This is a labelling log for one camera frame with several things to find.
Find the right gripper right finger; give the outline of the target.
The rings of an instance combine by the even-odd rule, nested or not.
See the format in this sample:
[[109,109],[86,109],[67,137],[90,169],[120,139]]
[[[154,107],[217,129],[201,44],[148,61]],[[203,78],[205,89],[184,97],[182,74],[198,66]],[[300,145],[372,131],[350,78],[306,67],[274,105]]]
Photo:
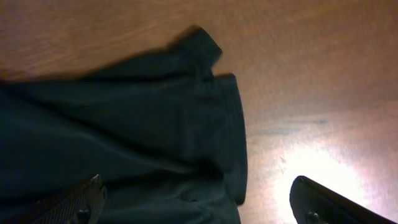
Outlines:
[[289,202],[298,224],[396,224],[303,175],[293,181]]

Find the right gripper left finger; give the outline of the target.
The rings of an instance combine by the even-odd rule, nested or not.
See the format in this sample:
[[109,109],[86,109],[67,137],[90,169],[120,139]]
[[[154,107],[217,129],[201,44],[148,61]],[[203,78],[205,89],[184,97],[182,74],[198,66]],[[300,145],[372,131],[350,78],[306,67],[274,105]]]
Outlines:
[[96,174],[72,188],[41,201],[33,224],[96,223],[107,199],[107,188]]

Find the black t-shirt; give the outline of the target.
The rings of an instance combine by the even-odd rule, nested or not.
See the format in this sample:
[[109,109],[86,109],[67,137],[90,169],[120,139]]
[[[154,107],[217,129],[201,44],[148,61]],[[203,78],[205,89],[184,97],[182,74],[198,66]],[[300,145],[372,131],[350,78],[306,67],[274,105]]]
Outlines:
[[202,28],[75,80],[1,83],[1,218],[99,174],[100,223],[239,223],[248,177],[233,74]]

